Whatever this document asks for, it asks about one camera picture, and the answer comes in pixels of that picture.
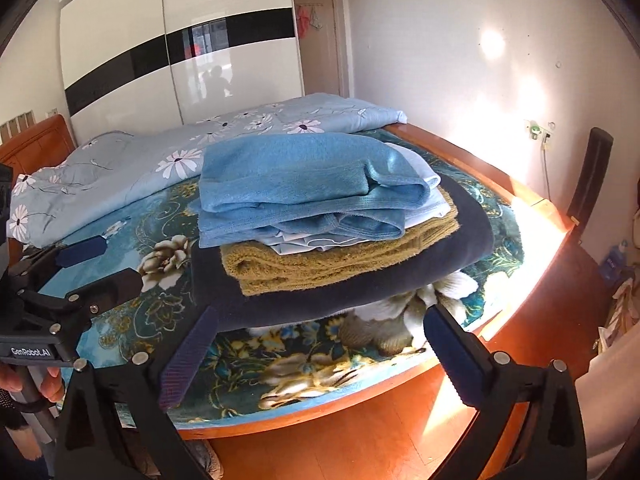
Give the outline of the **person's left hand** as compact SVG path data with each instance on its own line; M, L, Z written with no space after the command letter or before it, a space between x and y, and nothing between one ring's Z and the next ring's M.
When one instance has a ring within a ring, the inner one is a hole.
M21 377L6 363L0 365L0 387L9 392L21 392L23 390ZM47 368L47 374L43 376L39 390L51 402L56 403L63 399L64 385L61 371L57 367Z

